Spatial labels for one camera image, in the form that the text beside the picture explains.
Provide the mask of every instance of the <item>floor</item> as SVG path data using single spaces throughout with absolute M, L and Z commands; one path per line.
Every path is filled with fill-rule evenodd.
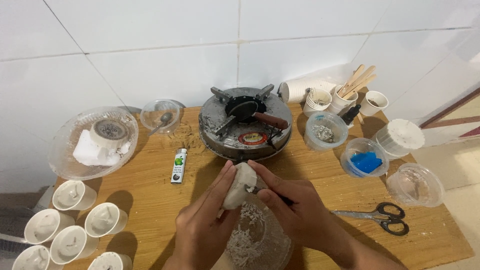
M 417 163 L 437 174 L 445 187 L 444 203 L 476 256 L 431 270 L 480 268 L 480 139 L 425 147 L 412 152 Z

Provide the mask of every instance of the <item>blue material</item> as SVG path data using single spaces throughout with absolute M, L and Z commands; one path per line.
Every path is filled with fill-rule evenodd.
M 382 164 L 382 160 L 377 158 L 375 152 L 353 154 L 350 160 L 364 173 L 371 173 Z

